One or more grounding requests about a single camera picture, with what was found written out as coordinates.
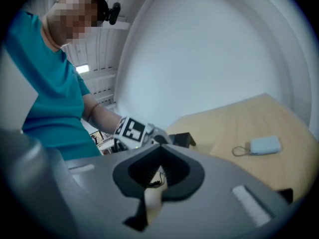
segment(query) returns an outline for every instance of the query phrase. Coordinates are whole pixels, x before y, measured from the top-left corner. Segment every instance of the wooden table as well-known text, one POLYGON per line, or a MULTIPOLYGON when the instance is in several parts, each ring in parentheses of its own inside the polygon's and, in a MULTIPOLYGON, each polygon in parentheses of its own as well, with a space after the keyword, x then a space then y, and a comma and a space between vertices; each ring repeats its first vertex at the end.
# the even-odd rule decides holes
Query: wooden table
POLYGON ((267 94, 181 117, 166 131, 190 132, 194 150, 234 162, 274 190, 292 188, 294 201, 308 192, 318 173, 318 142, 294 113, 267 94), (280 153, 232 155, 232 148, 270 135, 278 136, 280 153))

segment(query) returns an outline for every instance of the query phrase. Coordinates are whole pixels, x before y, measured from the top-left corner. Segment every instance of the light blue power bank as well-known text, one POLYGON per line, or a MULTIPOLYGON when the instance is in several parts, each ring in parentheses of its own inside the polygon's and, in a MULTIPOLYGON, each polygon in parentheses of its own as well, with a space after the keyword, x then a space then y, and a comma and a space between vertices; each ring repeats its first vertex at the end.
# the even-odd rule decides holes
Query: light blue power bank
POLYGON ((251 155, 265 155, 281 151, 281 145, 277 136, 254 139, 250 142, 251 155))

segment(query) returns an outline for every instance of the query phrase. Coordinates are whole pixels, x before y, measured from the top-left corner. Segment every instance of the ceiling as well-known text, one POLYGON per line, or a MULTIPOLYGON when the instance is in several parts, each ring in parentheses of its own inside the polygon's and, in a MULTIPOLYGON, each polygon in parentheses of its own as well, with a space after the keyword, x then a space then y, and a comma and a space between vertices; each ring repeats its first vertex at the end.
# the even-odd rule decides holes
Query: ceiling
MULTIPOLYGON (((55 0, 29 0, 23 7, 31 13, 43 16, 55 0)), ((112 109, 117 69, 131 23, 145 0, 106 0, 109 7, 113 3, 121 4, 118 22, 111 26, 104 22, 102 27, 94 29, 86 41, 69 44, 63 48, 68 60, 79 66, 88 64, 90 71, 81 76, 94 98, 112 109)))

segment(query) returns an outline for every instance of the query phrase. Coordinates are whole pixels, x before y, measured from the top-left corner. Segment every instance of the teal t-shirt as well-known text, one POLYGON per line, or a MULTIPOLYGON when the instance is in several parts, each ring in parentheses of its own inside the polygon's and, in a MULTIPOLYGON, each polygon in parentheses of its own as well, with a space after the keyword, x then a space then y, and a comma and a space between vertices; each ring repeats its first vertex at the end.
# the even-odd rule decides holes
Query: teal t-shirt
POLYGON ((81 123, 82 96, 89 90, 66 54, 45 45, 40 30, 38 16, 19 11, 4 39, 11 58, 38 92, 22 130, 45 147, 59 149, 64 160, 101 155, 81 123))

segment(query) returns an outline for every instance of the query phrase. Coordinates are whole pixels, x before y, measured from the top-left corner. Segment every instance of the white curved backdrop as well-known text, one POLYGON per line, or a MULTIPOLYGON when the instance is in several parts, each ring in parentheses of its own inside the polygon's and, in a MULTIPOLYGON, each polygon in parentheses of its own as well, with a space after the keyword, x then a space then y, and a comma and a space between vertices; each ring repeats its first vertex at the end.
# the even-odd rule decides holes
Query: white curved backdrop
POLYGON ((119 67, 120 114, 165 128, 180 116, 268 93, 310 125, 307 62, 269 0, 155 0, 137 19, 119 67))

